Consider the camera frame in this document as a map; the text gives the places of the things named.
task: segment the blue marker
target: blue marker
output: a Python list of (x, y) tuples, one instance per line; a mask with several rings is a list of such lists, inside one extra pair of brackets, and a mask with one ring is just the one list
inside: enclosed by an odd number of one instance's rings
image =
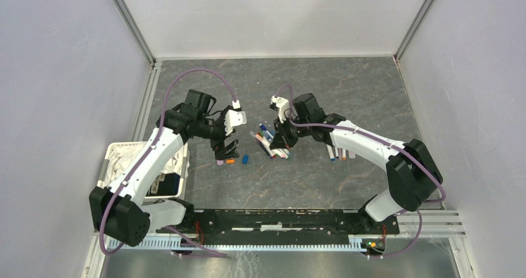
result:
[(274, 139), (274, 136), (272, 134), (270, 134), (270, 132), (267, 130), (267, 127), (265, 127), (265, 125), (260, 123), (259, 124), (259, 128), (261, 128), (261, 130), (263, 130), (263, 132), (265, 133), (265, 136), (267, 137), (269, 142), (272, 142), (272, 140)]
[(334, 153), (332, 152), (332, 147), (329, 145), (326, 145), (326, 146), (327, 146), (327, 151), (329, 152), (329, 158), (331, 159), (331, 161), (334, 161)]

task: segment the white basket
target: white basket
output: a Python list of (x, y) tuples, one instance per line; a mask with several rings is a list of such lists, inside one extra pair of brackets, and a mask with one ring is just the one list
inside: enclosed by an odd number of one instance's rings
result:
[[(109, 161), (109, 157), (111, 155), (111, 153), (113, 151), (115, 151), (117, 148), (124, 148), (124, 147), (129, 147), (129, 146), (137, 146), (137, 145), (142, 145), (142, 146), (145, 146), (146, 145), (146, 141), (132, 141), (132, 142), (128, 142), (128, 143), (111, 143), (109, 146), (108, 146), (108, 150), (106, 150), (106, 155), (104, 156), (104, 159)], [(182, 152), (182, 157), (183, 158), (187, 158), (189, 155), (188, 155), (188, 144), (185, 144), (181, 149), (180, 151), (183, 151)], [(97, 181), (97, 187), (105, 187), (104, 186), (104, 178), (105, 178), (105, 175), (106, 175), (106, 170), (107, 170), (107, 167), (105, 167), (104, 169), (104, 175), (101, 175), (99, 180)], [(185, 180), (186, 180), (186, 171), (181, 171), (182, 174), (179, 174), (181, 176), (181, 178), (179, 179), (179, 193), (177, 193), (176, 195), (169, 195), (169, 196), (151, 196), (151, 195), (147, 195), (145, 197), (145, 202), (150, 202), (152, 200), (159, 200), (159, 199), (168, 199), (168, 198), (171, 198), (171, 197), (179, 197), (181, 195), (181, 193), (183, 192), (184, 190), (184, 183), (185, 183)]]

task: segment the white bracket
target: white bracket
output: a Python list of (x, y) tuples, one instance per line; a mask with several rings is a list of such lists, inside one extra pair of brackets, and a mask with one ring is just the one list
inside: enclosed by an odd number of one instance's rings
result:
[(282, 97), (272, 96), (270, 101), (271, 103), (276, 105), (276, 108), (278, 108), (278, 117), (280, 119), (280, 122), (285, 123), (288, 117), (288, 115), (285, 112), (290, 108), (288, 100)]
[(238, 112), (235, 110), (229, 110), (226, 112), (225, 132), (227, 136), (230, 135), (230, 133), (234, 132), (234, 127), (241, 126), (244, 124), (246, 124), (245, 112)]

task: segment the pen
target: pen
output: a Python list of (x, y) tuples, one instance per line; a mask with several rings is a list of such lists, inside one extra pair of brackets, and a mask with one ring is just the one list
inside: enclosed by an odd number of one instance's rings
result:
[(329, 152), (329, 158), (334, 161), (334, 154), (332, 153), (332, 147), (327, 145), (327, 151)]
[(256, 143), (263, 149), (263, 151), (272, 159), (273, 158), (273, 155), (267, 151), (267, 149), (265, 148), (265, 146), (261, 143), (261, 141), (259, 141), (257, 138), (256, 138), (256, 135), (254, 134), (254, 132), (250, 131), (250, 136), (256, 141)]

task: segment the marker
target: marker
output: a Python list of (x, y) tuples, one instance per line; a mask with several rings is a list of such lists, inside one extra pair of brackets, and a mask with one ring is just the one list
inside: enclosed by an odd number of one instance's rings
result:
[[(265, 133), (268, 134), (272, 140), (274, 140), (274, 136), (275, 136), (275, 133), (274, 133), (274, 132), (270, 132), (270, 131), (268, 131), (268, 130), (267, 130), (267, 127), (265, 127), (265, 125), (263, 125), (263, 124), (261, 124), (261, 123), (259, 124), (259, 128), (263, 129), (263, 131), (265, 131)], [(280, 150), (282, 150), (283, 152), (285, 152), (285, 154), (287, 155), (287, 157), (290, 156), (290, 152), (289, 152), (287, 149), (280, 149)]]
[(276, 150), (271, 150), (270, 149), (270, 143), (268, 140), (266, 140), (264, 137), (262, 137), (259, 133), (256, 134), (256, 138), (261, 141), (261, 143), (265, 146), (265, 149), (267, 149), (269, 152), (273, 153), (274, 155), (278, 155), (280, 156), (281, 158), (285, 158), (281, 155), (281, 153), (279, 151), (276, 151)]
[(254, 132), (250, 131), (249, 132), (250, 136), (256, 141), (256, 143), (263, 149), (263, 151), (265, 152), (265, 154), (267, 154), (268, 157), (270, 157), (271, 159), (273, 158), (272, 157), (272, 154), (267, 151), (267, 149), (265, 148), (265, 146), (261, 143), (261, 141), (259, 141), (257, 138), (256, 138), (256, 135), (254, 134)]
[(267, 130), (267, 127), (265, 127), (265, 125), (260, 123), (259, 124), (259, 128), (261, 128), (261, 130), (263, 130), (263, 132), (265, 132), (265, 135), (267, 135), (269, 137), (269, 141), (272, 142), (272, 140), (274, 139), (274, 135), (270, 134), (270, 132)]
[[(259, 135), (265, 140), (269, 141), (269, 148), (270, 148), (270, 144), (272, 143), (272, 140), (270, 140), (268, 137), (264, 137), (262, 133), (260, 133)], [(272, 152), (274, 152), (276, 155), (280, 156), (283, 159), (288, 159), (288, 155), (284, 151), (284, 149), (274, 149), (272, 150)]]
[(334, 154), (332, 153), (332, 147), (327, 145), (327, 151), (329, 151), (329, 158), (334, 161)]
[(272, 157), (272, 158), (275, 157), (275, 154), (272, 152), (272, 150), (269, 148), (269, 146), (265, 145), (265, 143), (263, 142), (264, 138), (262, 138), (259, 135), (259, 133), (258, 134), (254, 134), (254, 138), (261, 143), (261, 145), (265, 148), (265, 152), (267, 152), (270, 157)]

